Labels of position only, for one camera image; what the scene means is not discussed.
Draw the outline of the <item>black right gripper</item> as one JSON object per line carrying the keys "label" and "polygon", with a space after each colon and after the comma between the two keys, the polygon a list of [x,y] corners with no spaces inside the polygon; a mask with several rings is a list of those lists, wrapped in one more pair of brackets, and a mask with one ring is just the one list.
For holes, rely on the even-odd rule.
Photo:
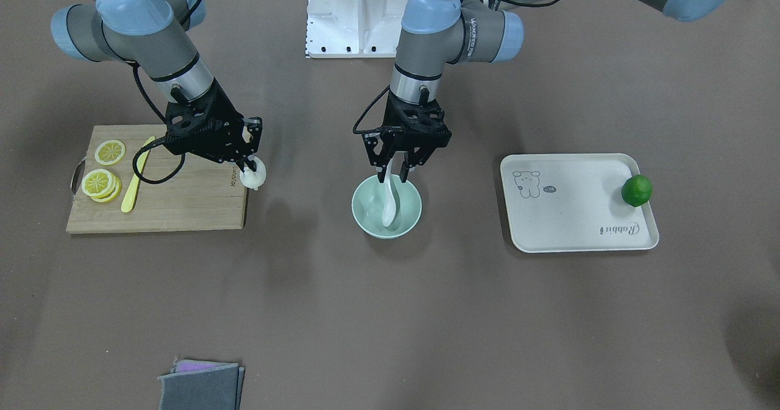
{"label": "black right gripper", "polygon": [[261,118],[245,118],[220,86],[186,100],[183,89],[171,88],[163,145],[171,154],[194,154],[215,163],[236,163],[240,171],[257,172],[256,157],[263,130]]}

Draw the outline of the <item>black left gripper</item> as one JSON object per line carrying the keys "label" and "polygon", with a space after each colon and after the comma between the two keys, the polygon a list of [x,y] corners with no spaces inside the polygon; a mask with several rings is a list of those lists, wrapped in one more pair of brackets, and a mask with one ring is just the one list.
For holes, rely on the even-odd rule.
{"label": "black left gripper", "polygon": [[445,113],[437,100],[427,104],[408,104],[388,93],[382,125],[363,130],[363,144],[371,166],[377,168],[378,181],[384,183],[391,171],[388,162],[396,152],[406,152],[399,180],[406,183],[413,168],[427,162],[437,148],[445,148],[452,137],[446,127]]}

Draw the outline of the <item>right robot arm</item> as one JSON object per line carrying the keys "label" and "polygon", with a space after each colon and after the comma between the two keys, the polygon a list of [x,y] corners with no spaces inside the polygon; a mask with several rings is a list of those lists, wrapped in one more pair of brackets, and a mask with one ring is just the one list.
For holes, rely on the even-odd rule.
{"label": "right robot arm", "polygon": [[93,62],[137,63],[167,98],[165,137],[171,154],[194,154],[261,173],[256,160],[260,118],[246,119],[225,95],[187,30],[205,17],[202,0],[94,0],[71,5],[51,20],[58,47]]}

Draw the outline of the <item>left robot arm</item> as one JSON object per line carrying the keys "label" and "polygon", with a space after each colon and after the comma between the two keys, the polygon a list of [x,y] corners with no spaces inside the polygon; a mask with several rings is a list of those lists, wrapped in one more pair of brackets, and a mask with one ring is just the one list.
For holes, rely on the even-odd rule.
{"label": "left robot arm", "polygon": [[[514,9],[548,7],[559,0],[408,0],[402,16],[392,79],[384,94],[383,123],[360,135],[384,182],[390,162],[404,154],[399,177],[444,148],[451,132],[436,101],[445,64],[498,63],[514,58],[524,39]],[[638,0],[678,21],[696,21],[725,0]]]}

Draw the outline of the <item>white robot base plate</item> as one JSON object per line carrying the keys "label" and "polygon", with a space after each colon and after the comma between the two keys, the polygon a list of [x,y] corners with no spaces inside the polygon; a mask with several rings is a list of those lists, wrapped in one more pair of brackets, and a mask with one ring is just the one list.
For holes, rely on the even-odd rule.
{"label": "white robot base plate", "polygon": [[308,58],[394,58],[407,0],[308,0]]}

